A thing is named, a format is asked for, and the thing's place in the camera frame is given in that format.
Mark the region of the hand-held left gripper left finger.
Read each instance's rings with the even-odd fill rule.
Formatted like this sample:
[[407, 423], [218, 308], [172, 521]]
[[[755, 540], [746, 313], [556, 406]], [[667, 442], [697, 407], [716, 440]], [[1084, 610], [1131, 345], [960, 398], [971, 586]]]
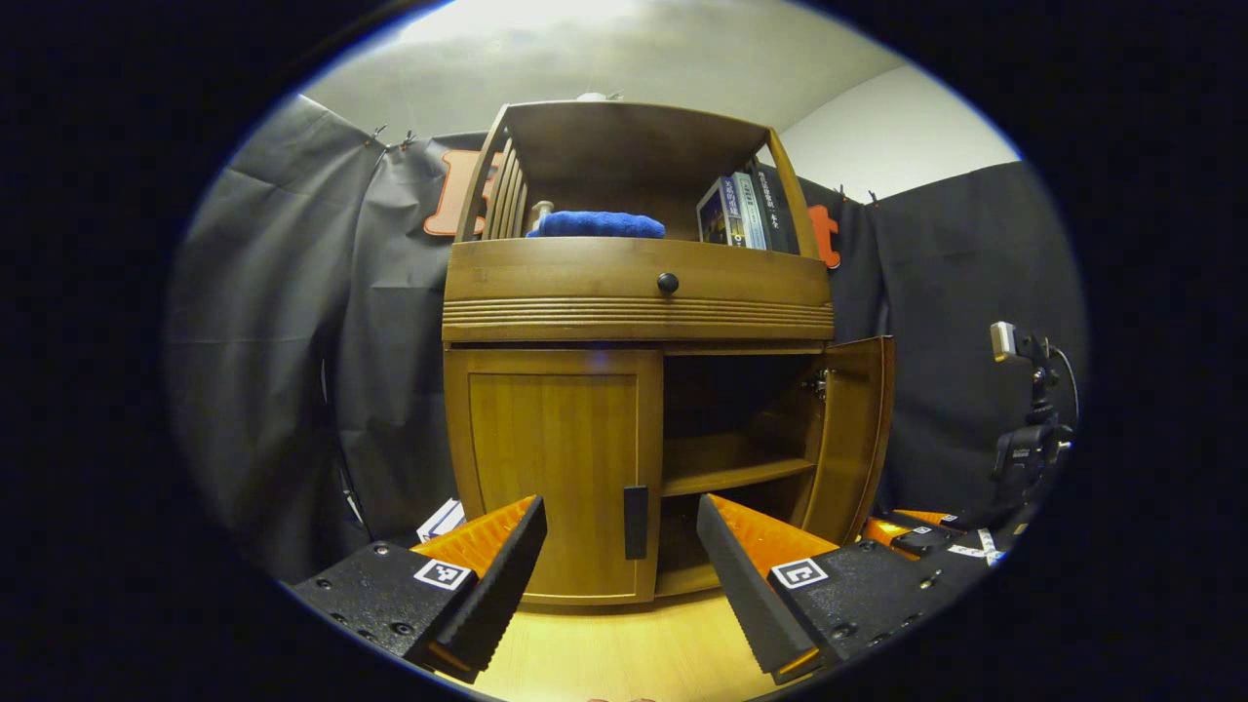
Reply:
[[500, 645], [545, 537], [545, 502], [532, 493], [424, 543], [367, 545], [293, 593], [357, 640], [472, 683]]

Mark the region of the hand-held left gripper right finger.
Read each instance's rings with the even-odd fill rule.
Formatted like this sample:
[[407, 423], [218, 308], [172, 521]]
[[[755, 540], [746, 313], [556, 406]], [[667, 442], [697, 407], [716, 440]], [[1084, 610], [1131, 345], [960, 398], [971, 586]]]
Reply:
[[714, 493], [700, 498], [696, 530], [755, 661], [776, 683], [892, 643], [986, 575], [953, 570], [951, 546], [906, 560], [862, 535], [834, 545]]

